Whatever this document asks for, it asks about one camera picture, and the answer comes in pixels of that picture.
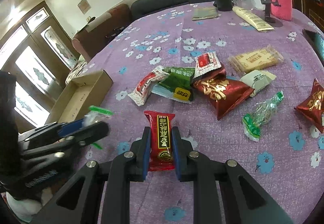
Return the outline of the left white gloved hand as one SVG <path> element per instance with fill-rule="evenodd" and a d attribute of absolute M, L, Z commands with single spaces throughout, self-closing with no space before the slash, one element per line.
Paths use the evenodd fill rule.
<path fill-rule="evenodd" d="M 30 223 L 33 217 L 43 208 L 53 197 L 51 188 L 45 188 L 41 192 L 41 201 L 35 201 L 32 199 L 23 199 L 17 201 L 8 192 L 6 199 L 9 207 L 16 217 L 25 223 Z"/>

